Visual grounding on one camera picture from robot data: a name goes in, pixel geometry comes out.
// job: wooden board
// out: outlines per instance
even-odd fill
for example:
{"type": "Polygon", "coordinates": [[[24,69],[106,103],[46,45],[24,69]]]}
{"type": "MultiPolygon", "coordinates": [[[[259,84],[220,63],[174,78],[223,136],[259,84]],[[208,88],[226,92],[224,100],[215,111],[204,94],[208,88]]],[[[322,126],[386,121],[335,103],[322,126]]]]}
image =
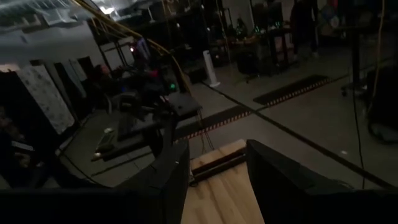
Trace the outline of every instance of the wooden board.
{"type": "MultiPolygon", "coordinates": [[[[202,166],[246,146],[239,140],[197,159],[192,167],[202,166]]],[[[188,188],[182,215],[183,224],[264,223],[248,176],[246,163],[188,188]]]]}
{"type": "Polygon", "coordinates": [[[198,158],[192,159],[191,169],[193,169],[193,170],[197,169],[205,164],[209,164],[217,159],[220,159],[223,156],[234,153],[244,147],[246,147],[246,141],[243,139],[240,139],[232,144],[223,146],[217,150],[206,153],[198,158]]]}

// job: gray floor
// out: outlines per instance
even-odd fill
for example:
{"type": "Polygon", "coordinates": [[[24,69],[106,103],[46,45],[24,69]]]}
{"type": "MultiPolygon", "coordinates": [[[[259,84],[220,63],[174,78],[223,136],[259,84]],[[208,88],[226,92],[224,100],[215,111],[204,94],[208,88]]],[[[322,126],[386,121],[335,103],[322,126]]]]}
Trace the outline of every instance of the gray floor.
{"type": "MultiPolygon", "coordinates": [[[[363,47],[362,67],[374,62],[375,51],[374,46],[363,47]]],[[[391,56],[392,49],[384,45],[382,54],[384,58],[391,56]]],[[[262,105],[253,102],[252,99],[259,95],[271,92],[309,75],[319,74],[336,78],[349,72],[351,65],[349,49],[343,47],[320,49],[320,55],[319,59],[303,61],[299,66],[291,68],[281,75],[258,78],[249,84],[239,82],[242,77],[235,64],[217,68],[216,74],[221,82],[217,89],[253,109],[258,109],[262,105]]],[[[315,91],[263,110],[261,113],[359,166],[352,97],[343,98],[340,92],[340,87],[348,82],[349,78],[343,78],[338,82],[325,85],[315,91]]],[[[203,106],[204,117],[235,106],[232,101],[201,84],[193,85],[192,93],[203,106]]],[[[366,170],[393,185],[398,185],[398,177],[395,175],[395,169],[398,168],[396,165],[398,164],[396,146],[384,146],[371,138],[366,131],[366,120],[361,103],[358,103],[358,111],[366,170]]],[[[148,148],[145,148],[108,162],[90,162],[94,151],[93,146],[100,140],[100,133],[109,124],[116,122],[118,116],[118,114],[114,114],[109,117],[103,112],[97,112],[69,146],[66,155],[86,174],[94,174],[149,151],[148,148]]],[[[180,126],[192,121],[194,119],[184,121],[180,126]]],[[[357,189],[361,187],[361,176],[256,115],[250,115],[210,131],[209,135],[215,147],[229,144],[238,139],[258,140],[315,172],[331,179],[342,180],[357,189]]],[[[205,142],[203,150],[200,137],[195,137],[190,140],[190,150],[191,157],[194,158],[211,149],[205,142]]],[[[144,168],[153,160],[152,155],[145,156],[93,178],[104,185],[115,186],[136,174],[139,169],[144,168]]],[[[64,161],[64,163],[71,168],[73,173],[83,177],[67,161],[64,161]]],[[[47,182],[46,186],[53,187],[56,186],[56,183],[51,180],[47,182]]],[[[367,189],[378,187],[372,182],[366,181],[367,189]]]]}

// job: wall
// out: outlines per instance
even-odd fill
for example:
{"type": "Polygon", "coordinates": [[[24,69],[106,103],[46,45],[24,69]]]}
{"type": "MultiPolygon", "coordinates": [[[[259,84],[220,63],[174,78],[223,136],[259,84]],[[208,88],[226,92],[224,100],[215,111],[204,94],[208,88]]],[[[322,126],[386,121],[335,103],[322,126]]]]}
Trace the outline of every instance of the wall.
{"type": "MultiPolygon", "coordinates": [[[[232,25],[234,27],[236,27],[236,21],[240,17],[243,20],[243,22],[246,24],[248,32],[251,32],[253,30],[254,26],[252,21],[249,0],[223,0],[223,6],[224,8],[229,8],[231,12],[232,25]]],[[[225,18],[226,18],[226,23],[229,26],[230,21],[227,11],[225,11],[225,18]]]]}
{"type": "MultiPolygon", "coordinates": [[[[243,3],[245,2],[249,3],[249,0],[223,0],[223,4],[224,2],[226,2],[226,4],[231,5],[232,2],[236,3],[237,6],[239,7],[233,7],[234,8],[234,12],[231,12],[231,16],[232,16],[232,20],[234,21],[234,23],[236,23],[236,19],[238,18],[238,14],[241,12],[243,12],[243,15],[245,16],[245,20],[246,21],[250,21],[251,23],[251,27],[253,27],[253,21],[251,19],[251,11],[249,11],[249,15],[250,19],[246,19],[246,9],[243,3]]],[[[318,1],[318,8],[321,9],[323,6],[325,6],[325,4],[327,3],[327,0],[317,0],[318,1]]],[[[264,4],[266,2],[266,0],[252,0],[252,5],[256,5],[258,3],[264,4]]],[[[281,2],[282,3],[282,13],[284,15],[284,20],[285,21],[289,21],[290,20],[290,13],[292,12],[292,8],[294,6],[294,0],[276,0],[276,2],[281,2]]]]}
{"type": "MultiPolygon", "coordinates": [[[[119,40],[119,43],[121,45],[129,42],[133,42],[132,37],[126,37],[124,39],[119,40]]],[[[122,60],[118,54],[118,51],[115,48],[114,43],[108,43],[100,46],[101,49],[103,50],[105,57],[109,63],[109,66],[111,67],[112,70],[115,68],[118,68],[119,66],[123,65],[122,60]]],[[[125,45],[121,47],[122,53],[124,55],[124,59],[126,59],[126,62],[128,64],[133,64],[134,63],[134,57],[132,56],[132,53],[130,52],[130,47],[125,45]]]]}
{"type": "Polygon", "coordinates": [[[61,62],[86,56],[91,57],[93,65],[103,63],[86,22],[69,29],[52,27],[30,34],[17,30],[0,35],[0,52],[0,64],[17,63],[20,67],[28,65],[29,60],[61,62]]]}

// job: black cable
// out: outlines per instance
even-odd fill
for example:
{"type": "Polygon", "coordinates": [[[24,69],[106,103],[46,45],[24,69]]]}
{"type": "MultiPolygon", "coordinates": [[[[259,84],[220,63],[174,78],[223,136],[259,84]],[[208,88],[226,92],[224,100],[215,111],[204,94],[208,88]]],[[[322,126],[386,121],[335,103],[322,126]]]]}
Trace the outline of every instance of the black cable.
{"type": "MultiPolygon", "coordinates": [[[[200,124],[202,125],[203,124],[203,115],[201,113],[201,110],[198,112],[198,114],[199,114],[200,124]]],[[[204,127],[201,127],[201,128],[203,128],[205,130],[205,136],[206,136],[206,139],[209,143],[211,150],[215,150],[216,148],[214,147],[213,142],[211,141],[208,132],[206,131],[206,129],[204,127]]]]}
{"type": "MultiPolygon", "coordinates": [[[[350,74],[350,69],[351,69],[351,64],[353,61],[351,60],[349,65],[348,65],[348,74],[350,74]]],[[[353,91],[353,106],[354,106],[354,117],[355,117],[355,128],[356,128],[356,135],[358,138],[358,152],[359,152],[359,160],[361,161],[361,168],[363,171],[365,171],[365,166],[363,162],[363,157],[362,157],[362,143],[361,143],[361,133],[359,131],[359,122],[358,122],[358,113],[356,109],[356,96],[355,96],[355,90],[356,90],[356,85],[357,83],[352,82],[352,91],[353,91]]],[[[365,189],[365,177],[362,176],[362,189],[365,189]]]]}
{"type": "Polygon", "coordinates": [[[79,167],[76,166],[75,163],[72,162],[72,160],[71,160],[67,155],[63,154],[62,156],[65,157],[65,158],[67,159],[67,161],[69,161],[69,163],[70,163],[74,168],[76,168],[76,170],[78,170],[81,174],[83,174],[89,181],[91,181],[92,183],[97,184],[97,185],[99,185],[99,186],[109,188],[109,187],[107,187],[107,186],[105,186],[105,185],[103,185],[103,184],[98,183],[97,181],[95,181],[95,180],[93,180],[91,177],[89,177],[87,174],[85,174],[79,167]]]}
{"type": "MultiPolygon", "coordinates": [[[[365,170],[365,166],[363,163],[362,157],[362,144],[361,144],[361,133],[359,132],[359,124],[358,124],[358,114],[356,111],[356,97],[355,97],[355,89],[353,89],[353,104],[354,104],[354,114],[355,114],[355,128],[356,128],[356,135],[358,137],[358,151],[359,151],[359,158],[361,160],[361,168],[365,170]]],[[[365,189],[365,177],[362,176],[362,189],[365,189]]]]}

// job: black floor mat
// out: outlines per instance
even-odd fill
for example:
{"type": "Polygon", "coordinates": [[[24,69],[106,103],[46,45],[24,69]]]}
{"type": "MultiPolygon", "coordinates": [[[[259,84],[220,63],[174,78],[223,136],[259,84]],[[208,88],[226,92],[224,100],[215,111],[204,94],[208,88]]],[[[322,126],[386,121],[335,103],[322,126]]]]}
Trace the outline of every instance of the black floor mat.
{"type": "Polygon", "coordinates": [[[264,106],[272,106],[302,93],[314,90],[329,80],[328,77],[323,75],[311,75],[278,90],[258,96],[253,101],[264,106]]]}
{"type": "Polygon", "coordinates": [[[247,109],[241,106],[234,106],[220,113],[211,115],[207,118],[203,118],[202,126],[200,126],[199,122],[194,122],[178,128],[177,130],[175,130],[175,139],[195,137],[199,134],[198,132],[200,132],[201,130],[207,129],[207,131],[209,131],[210,129],[215,129],[219,126],[228,124],[238,118],[242,118],[242,116],[245,116],[244,114],[246,113],[248,113],[247,109]]]}

